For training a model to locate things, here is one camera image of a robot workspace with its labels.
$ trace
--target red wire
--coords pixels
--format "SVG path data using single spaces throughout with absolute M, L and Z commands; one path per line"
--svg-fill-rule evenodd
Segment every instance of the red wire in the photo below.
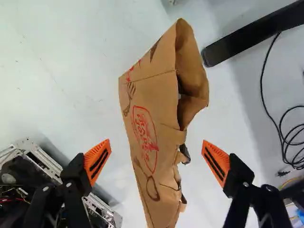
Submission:
M 24 199 L 15 198 L 15 200 L 24 201 Z M 2 198 L 0 199 L 0 203 L 12 202 L 13 200 Z

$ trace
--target black metal frame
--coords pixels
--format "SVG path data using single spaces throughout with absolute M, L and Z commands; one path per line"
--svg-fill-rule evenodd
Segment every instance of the black metal frame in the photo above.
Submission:
M 244 228 L 249 207 L 256 212 L 260 228 L 292 228 L 282 195 L 271 185 L 253 185 L 254 173 L 235 154 L 223 191 L 232 198 L 223 228 Z
M 298 0 L 207 46 L 201 52 L 207 67 L 215 66 L 270 38 L 304 24 L 304 0 Z
M 69 228 L 92 228 L 82 197 L 92 186 L 84 169 L 84 155 L 79 153 L 61 172 L 62 185 L 46 184 L 36 189 L 24 217 L 23 228 L 56 227 L 61 206 L 66 209 Z

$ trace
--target black bracket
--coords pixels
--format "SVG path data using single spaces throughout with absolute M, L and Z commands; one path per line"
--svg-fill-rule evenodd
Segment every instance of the black bracket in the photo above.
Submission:
M 225 36 L 202 50 L 205 66 L 215 66 L 278 32 L 304 24 L 303 12 L 304 0 L 298 0 Z

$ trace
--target red printed logo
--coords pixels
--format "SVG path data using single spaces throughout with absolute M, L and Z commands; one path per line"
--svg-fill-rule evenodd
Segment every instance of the red printed logo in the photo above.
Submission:
M 159 148 L 154 123 L 149 111 L 134 105 L 132 124 L 137 141 L 142 148 L 142 157 L 148 169 L 151 173 L 154 173 Z

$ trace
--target metal frame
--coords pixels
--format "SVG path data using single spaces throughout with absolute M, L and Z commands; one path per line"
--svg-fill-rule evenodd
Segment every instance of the metal frame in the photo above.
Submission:
M 60 185 L 63 183 L 59 177 L 63 168 L 29 138 L 18 140 L 7 148 L 0 150 L 0 170 L 5 162 L 17 156 L 22 156 L 31 161 L 37 168 L 52 178 L 54 184 Z M 96 195 L 90 193 L 87 197 L 83 197 L 82 201 L 89 213 L 101 216 L 106 221 L 108 228 L 121 228 L 122 216 L 113 211 L 109 205 Z

